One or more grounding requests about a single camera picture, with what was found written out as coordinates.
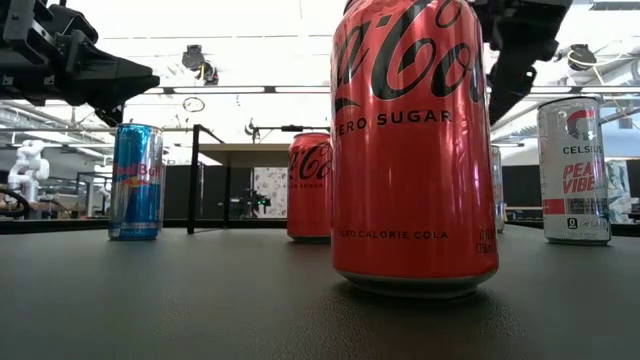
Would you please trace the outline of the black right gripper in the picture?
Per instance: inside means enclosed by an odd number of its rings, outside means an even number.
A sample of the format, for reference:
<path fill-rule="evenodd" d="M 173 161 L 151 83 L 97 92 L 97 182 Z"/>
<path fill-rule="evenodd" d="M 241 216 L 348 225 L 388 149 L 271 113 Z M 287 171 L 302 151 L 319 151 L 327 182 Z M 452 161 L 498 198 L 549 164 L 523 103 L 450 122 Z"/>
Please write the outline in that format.
<path fill-rule="evenodd" d="M 489 121 L 497 123 L 533 86 L 536 61 L 549 61 L 573 0 L 473 0 L 483 41 L 498 53 L 488 76 Z"/>

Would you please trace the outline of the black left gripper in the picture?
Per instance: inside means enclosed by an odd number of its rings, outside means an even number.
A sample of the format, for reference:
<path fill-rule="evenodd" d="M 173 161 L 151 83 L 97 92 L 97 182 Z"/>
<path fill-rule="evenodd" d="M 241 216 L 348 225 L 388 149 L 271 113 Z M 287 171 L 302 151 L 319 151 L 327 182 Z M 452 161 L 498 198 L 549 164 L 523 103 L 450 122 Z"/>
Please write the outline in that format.
<path fill-rule="evenodd" d="M 107 125 L 159 85 L 145 65 L 96 48 L 98 32 L 67 0 L 0 0 L 0 100 L 89 105 Z"/>

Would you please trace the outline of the blue silver Red Bull can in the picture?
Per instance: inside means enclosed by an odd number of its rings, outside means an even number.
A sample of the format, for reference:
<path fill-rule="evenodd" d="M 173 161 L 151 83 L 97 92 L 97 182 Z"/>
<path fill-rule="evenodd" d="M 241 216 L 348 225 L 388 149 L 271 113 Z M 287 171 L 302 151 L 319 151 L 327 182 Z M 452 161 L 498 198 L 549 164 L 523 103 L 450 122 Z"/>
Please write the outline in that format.
<path fill-rule="evenodd" d="M 161 222 L 163 134 L 144 124 L 116 128 L 108 236 L 154 240 Z"/>

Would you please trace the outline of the white Celsius can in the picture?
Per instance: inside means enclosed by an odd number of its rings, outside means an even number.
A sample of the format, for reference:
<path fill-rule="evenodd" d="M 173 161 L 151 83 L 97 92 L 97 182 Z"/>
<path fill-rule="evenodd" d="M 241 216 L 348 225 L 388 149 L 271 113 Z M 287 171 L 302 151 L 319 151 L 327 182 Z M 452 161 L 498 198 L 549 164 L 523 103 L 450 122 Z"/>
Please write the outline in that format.
<path fill-rule="evenodd" d="M 554 100 L 537 112 L 544 236 L 551 243 L 611 240 L 600 103 L 594 96 Z"/>
<path fill-rule="evenodd" d="M 501 164 L 501 152 L 498 146 L 491 146 L 491 164 L 493 175 L 493 195 L 495 203 L 495 225 L 496 231 L 504 231 L 504 198 L 503 198 L 503 176 Z"/>

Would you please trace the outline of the red Coke Zero can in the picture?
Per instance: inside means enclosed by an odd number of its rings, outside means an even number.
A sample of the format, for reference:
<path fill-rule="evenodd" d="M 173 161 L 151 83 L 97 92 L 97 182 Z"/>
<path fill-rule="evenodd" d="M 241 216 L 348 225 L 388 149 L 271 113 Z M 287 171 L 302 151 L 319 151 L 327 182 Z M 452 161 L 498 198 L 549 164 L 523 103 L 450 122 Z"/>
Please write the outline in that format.
<path fill-rule="evenodd" d="M 329 243 L 332 148 L 330 135 L 301 133 L 289 147 L 287 235 L 296 242 Z"/>
<path fill-rule="evenodd" d="M 347 0 L 331 54 L 332 263 L 447 299 L 499 267 L 481 26 L 466 0 Z"/>

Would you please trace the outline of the black round lamp fixture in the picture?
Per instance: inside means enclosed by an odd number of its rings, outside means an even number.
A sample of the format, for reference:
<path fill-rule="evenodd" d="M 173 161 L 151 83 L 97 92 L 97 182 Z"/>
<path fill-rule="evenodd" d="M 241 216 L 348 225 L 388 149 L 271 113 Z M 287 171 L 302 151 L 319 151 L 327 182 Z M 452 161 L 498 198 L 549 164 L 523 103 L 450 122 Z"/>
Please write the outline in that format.
<path fill-rule="evenodd" d="M 205 86 L 217 86 L 219 75 L 217 68 L 207 61 L 199 44 L 187 45 L 182 55 L 182 64 L 195 73 L 196 80 L 202 80 Z"/>
<path fill-rule="evenodd" d="M 594 53 L 587 44 L 572 44 L 559 50 L 555 54 L 556 62 L 565 60 L 570 69 L 574 71 L 587 71 L 597 64 Z"/>

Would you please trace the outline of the black partition panel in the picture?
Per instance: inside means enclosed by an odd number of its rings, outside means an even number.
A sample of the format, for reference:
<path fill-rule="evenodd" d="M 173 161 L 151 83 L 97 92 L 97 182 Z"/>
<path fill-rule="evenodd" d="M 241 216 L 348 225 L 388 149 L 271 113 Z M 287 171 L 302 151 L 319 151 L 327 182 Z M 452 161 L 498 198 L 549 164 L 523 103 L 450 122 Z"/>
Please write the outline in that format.
<path fill-rule="evenodd" d="M 205 166 L 201 177 L 203 189 L 197 192 L 197 219 L 222 219 L 224 217 L 224 199 L 226 184 L 226 168 L 222 166 Z M 186 220 L 188 216 L 190 166 L 176 165 L 166 168 L 164 219 Z M 236 219 L 248 215 L 240 199 L 245 199 L 251 183 L 251 170 L 248 168 L 232 168 L 230 179 L 230 218 Z"/>

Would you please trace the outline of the colourful abstract painting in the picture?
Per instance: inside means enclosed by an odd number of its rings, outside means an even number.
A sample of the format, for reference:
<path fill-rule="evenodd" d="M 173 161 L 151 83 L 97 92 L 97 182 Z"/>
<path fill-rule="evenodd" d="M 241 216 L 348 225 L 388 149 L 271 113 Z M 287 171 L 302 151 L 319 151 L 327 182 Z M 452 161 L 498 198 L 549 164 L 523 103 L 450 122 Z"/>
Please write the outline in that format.
<path fill-rule="evenodd" d="M 612 224 L 631 224 L 632 209 L 627 162 L 612 160 L 606 163 L 609 219 Z"/>

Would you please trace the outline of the small robot with green lights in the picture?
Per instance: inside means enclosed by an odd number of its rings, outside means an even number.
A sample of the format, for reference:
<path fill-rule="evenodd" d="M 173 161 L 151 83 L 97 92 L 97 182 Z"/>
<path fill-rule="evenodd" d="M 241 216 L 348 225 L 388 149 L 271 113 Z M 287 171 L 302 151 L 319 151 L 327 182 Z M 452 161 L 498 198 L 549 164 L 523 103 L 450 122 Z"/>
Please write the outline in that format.
<path fill-rule="evenodd" d="M 237 217 L 241 219 L 258 218 L 260 213 L 265 214 L 271 206 L 269 196 L 260 194 L 256 190 L 246 189 L 242 196 L 234 202 L 237 209 Z"/>

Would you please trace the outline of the white patterned panel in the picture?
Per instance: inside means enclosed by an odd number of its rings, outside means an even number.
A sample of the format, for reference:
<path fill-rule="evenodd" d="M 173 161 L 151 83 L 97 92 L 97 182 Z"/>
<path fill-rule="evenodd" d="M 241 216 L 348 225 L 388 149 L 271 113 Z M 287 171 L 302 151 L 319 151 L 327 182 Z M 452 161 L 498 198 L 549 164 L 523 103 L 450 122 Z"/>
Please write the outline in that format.
<path fill-rule="evenodd" d="M 286 218 L 288 197 L 288 170 L 285 167 L 259 167 L 254 169 L 254 189 L 265 196 L 270 206 L 259 206 L 259 218 Z"/>

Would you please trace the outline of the black table mat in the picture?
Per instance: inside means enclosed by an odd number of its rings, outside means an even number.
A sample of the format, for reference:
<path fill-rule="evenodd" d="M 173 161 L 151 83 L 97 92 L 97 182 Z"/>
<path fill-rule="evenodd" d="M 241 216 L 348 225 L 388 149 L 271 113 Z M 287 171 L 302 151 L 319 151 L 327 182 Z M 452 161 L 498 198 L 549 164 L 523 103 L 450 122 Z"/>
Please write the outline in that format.
<path fill-rule="evenodd" d="M 0 236 L 0 360 L 640 360 L 640 239 L 509 227 L 451 301 L 377 296 L 281 230 Z"/>

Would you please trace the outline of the black wall screen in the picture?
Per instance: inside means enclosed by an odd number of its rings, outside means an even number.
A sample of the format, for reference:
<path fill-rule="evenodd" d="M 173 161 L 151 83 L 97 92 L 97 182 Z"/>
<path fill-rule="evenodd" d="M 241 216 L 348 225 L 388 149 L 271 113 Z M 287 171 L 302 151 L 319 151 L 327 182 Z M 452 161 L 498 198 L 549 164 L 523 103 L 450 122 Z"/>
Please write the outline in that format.
<path fill-rule="evenodd" d="M 502 173 L 504 201 L 508 206 L 541 206 L 538 165 L 503 166 Z"/>

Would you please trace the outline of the wooden shelf with black frame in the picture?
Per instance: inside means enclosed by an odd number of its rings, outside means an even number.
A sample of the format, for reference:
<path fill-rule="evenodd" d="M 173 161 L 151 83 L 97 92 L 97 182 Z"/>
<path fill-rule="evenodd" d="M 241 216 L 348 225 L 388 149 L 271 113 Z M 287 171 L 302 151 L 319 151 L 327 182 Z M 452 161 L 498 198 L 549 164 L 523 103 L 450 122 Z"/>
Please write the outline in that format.
<path fill-rule="evenodd" d="M 189 235 L 193 235 L 197 228 L 221 228 L 221 229 L 257 229 L 257 228 L 284 228 L 285 220 L 233 220 L 230 218 L 231 210 L 231 175 L 233 168 L 264 168 L 285 167 L 288 164 L 287 144 L 249 144 L 249 143 L 218 143 L 200 144 L 200 134 L 205 133 L 210 137 L 214 133 L 203 125 L 195 124 L 192 127 L 191 163 L 189 166 L 189 192 L 187 206 L 186 229 Z M 219 162 L 225 169 L 223 219 L 222 220 L 197 220 L 196 205 L 197 195 L 204 188 L 200 184 L 199 155 L 203 154 Z"/>

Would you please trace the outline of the black aluminium table frame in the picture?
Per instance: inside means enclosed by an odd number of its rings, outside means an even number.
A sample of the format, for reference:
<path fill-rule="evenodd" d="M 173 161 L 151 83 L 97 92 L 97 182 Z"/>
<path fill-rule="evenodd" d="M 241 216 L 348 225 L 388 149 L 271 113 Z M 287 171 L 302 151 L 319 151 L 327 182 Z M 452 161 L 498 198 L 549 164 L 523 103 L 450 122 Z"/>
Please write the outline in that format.
<path fill-rule="evenodd" d="M 106 230 L 107 219 L 67 219 L 67 220 L 2 220 L 0 235 L 45 233 L 55 231 Z M 232 228 L 232 229 L 285 229 L 285 219 L 231 219 L 228 222 L 219 219 L 196 219 L 193 228 Z M 640 224 L 613 224 L 613 236 L 640 237 Z"/>

